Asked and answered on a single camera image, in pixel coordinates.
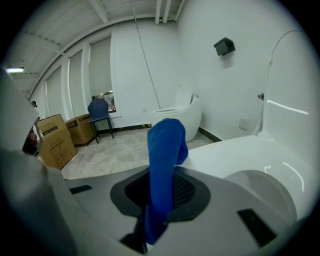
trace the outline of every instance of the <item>brown cardboard box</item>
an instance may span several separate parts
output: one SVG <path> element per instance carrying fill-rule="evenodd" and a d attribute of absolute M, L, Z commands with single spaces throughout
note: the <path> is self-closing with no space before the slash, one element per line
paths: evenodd
<path fill-rule="evenodd" d="M 95 135 L 90 120 L 90 114 L 83 114 L 65 122 L 75 146 L 87 146 L 93 140 Z"/>
<path fill-rule="evenodd" d="M 43 134 L 40 156 L 47 167 L 61 170 L 77 153 L 60 114 L 38 121 Z"/>

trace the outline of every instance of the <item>wall socket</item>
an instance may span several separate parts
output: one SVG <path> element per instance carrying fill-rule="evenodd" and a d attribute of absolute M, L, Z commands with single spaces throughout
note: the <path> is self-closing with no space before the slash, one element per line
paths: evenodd
<path fill-rule="evenodd" d="M 247 131 L 248 127 L 249 127 L 249 118 L 241 117 L 239 120 L 239 128 Z"/>

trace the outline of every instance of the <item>marble floor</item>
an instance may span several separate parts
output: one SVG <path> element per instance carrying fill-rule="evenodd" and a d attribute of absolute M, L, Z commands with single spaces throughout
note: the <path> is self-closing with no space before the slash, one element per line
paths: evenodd
<path fill-rule="evenodd" d="M 73 180 L 112 174 L 149 164 L 146 129 L 101 134 L 99 144 L 94 140 L 78 147 L 77 154 L 62 168 L 65 179 Z M 201 133 L 187 142 L 188 149 L 213 143 Z"/>

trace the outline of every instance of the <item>toilet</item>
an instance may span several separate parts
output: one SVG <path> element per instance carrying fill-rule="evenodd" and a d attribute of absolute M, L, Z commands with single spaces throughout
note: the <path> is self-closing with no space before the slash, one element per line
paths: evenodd
<path fill-rule="evenodd" d="M 165 118 L 178 119 L 185 128 L 185 140 L 189 142 L 197 134 L 201 114 L 199 96 L 192 92 L 192 80 L 187 77 L 179 83 L 175 103 L 171 107 L 151 111 L 150 119 L 152 126 Z"/>
<path fill-rule="evenodd" d="M 249 190 L 259 183 L 251 180 L 248 170 L 259 171 L 285 187 L 297 221 L 307 217 L 320 186 L 319 70 L 318 55 L 306 34 L 288 33 L 269 64 L 261 131 L 192 149 L 182 167 L 231 177 Z"/>

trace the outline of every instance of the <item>blue towel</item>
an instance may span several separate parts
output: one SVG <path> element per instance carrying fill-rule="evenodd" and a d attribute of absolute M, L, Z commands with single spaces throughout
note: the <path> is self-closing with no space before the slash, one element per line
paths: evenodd
<path fill-rule="evenodd" d="M 150 198 L 142 216 L 145 240 L 154 245 L 166 229 L 174 207 L 174 169 L 188 156 L 186 130 L 177 119 L 166 118 L 148 131 Z"/>

